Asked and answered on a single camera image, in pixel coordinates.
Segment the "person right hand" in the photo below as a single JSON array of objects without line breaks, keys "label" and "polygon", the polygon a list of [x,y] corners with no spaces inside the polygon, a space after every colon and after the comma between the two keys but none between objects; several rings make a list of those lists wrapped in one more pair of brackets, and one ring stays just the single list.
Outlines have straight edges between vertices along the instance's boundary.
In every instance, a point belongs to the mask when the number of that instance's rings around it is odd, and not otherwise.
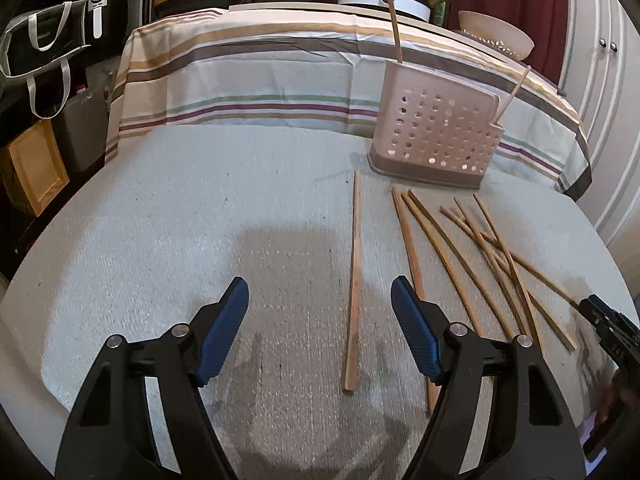
[{"label": "person right hand", "polygon": [[594,424],[596,426],[600,426],[608,419],[611,408],[617,403],[619,397],[620,386],[617,382],[612,380],[612,382],[603,390],[602,396],[600,396],[600,400],[598,401],[596,414],[594,415]]}]

